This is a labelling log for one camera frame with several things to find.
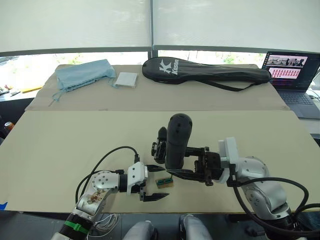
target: laptop keyboard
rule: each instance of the laptop keyboard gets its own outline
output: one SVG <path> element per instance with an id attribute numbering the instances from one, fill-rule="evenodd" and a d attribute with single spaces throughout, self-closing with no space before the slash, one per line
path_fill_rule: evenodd
<path id="1" fill-rule="evenodd" d="M 279 95 L 287 104 L 312 105 L 313 102 L 304 92 L 279 92 Z"/>

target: blue tape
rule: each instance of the blue tape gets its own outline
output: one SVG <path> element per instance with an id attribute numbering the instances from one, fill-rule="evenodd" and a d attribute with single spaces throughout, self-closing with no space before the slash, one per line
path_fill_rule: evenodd
<path id="1" fill-rule="evenodd" d="M 7 204 L 8 202 L 6 202 L 5 204 L 0 204 L 0 210 L 5 210 Z"/>

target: logo on bag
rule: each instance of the logo on bag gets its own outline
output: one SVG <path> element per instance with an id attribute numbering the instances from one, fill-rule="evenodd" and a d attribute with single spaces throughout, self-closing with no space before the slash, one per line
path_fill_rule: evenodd
<path id="1" fill-rule="evenodd" d="M 165 65 L 164 60 L 161 59 L 159 70 L 160 71 L 164 71 L 167 74 L 170 74 L 172 72 L 174 75 L 178 75 L 179 60 L 178 59 L 174 60 L 173 68 L 171 67 L 171 63 L 172 62 L 170 62 L 169 64 Z"/>

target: laptop screen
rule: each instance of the laptop screen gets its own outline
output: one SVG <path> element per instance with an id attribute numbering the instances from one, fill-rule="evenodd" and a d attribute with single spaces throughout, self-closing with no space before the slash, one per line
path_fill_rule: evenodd
<path id="1" fill-rule="evenodd" d="M 262 69 L 271 73 L 276 89 L 306 91 L 319 67 L 320 54 L 268 51 Z"/>

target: blue cloth bag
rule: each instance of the blue cloth bag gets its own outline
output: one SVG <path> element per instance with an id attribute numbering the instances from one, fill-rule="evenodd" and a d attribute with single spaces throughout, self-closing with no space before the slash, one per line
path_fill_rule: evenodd
<path id="1" fill-rule="evenodd" d="M 85 85 L 92 84 L 102 78 L 115 78 L 116 71 L 108 60 L 92 61 L 84 64 L 74 65 L 55 71 L 59 92 L 52 98 L 59 100 L 63 92 L 70 92 Z"/>

